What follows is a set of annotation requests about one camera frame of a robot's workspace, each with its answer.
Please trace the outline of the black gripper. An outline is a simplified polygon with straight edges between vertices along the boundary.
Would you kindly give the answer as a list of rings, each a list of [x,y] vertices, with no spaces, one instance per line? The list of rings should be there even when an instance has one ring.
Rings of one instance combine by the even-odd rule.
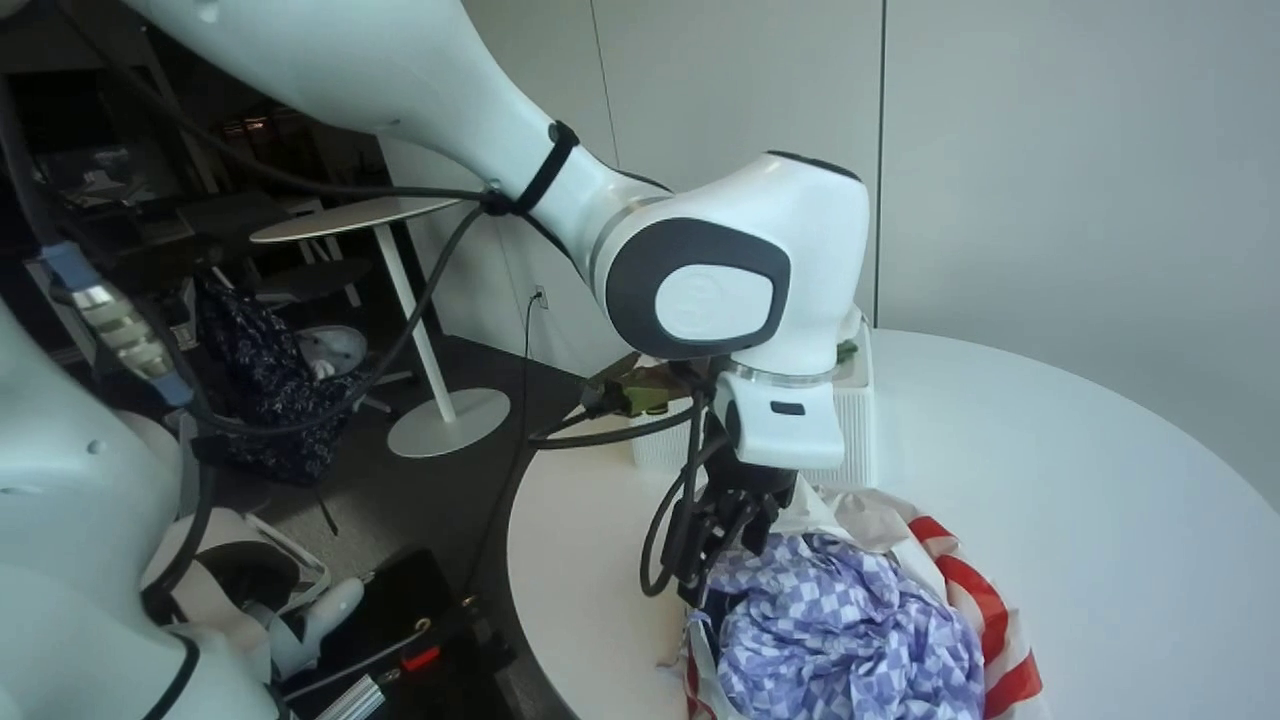
[[[695,460],[710,473],[695,495],[695,562],[711,573],[741,545],[765,546],[774,521],[794,503],[799,473],[846,460],[832,384],[723,372]]]

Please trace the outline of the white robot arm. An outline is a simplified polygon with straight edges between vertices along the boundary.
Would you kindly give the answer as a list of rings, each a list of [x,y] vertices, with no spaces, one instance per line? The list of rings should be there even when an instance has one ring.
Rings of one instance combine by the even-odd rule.
[[[559,239],[627,346],[705,368],[653,588],[761,546],[796,480],[847,456],[832,375],[867,247],[855,173],[765,153],[695,189],[627,174],[502,66],[461,0],[123,4],[314,119],[469,167]]]

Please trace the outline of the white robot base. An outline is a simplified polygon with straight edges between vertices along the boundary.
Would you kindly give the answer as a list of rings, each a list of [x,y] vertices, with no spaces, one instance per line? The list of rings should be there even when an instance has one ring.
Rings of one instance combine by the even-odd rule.
[[[0,720],[276,720],[263,675],[143,612],[185,446],[107,408],[0,306]]]

